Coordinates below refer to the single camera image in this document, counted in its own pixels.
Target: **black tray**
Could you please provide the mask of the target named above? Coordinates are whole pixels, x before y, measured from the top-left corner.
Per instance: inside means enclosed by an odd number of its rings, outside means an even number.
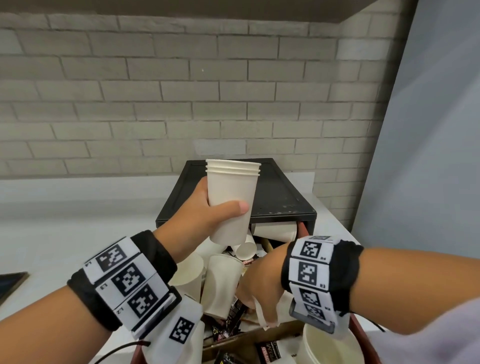
[[[253,200],[250,223],[303,221],[313,234],[317,212],[288,180],[273,158],[238,159],[261,163],[260,176]],[[192,194],[198,181],[206,176],[205,160],[188,160],[156,218],[159,227],[170,219],[185,200]]]

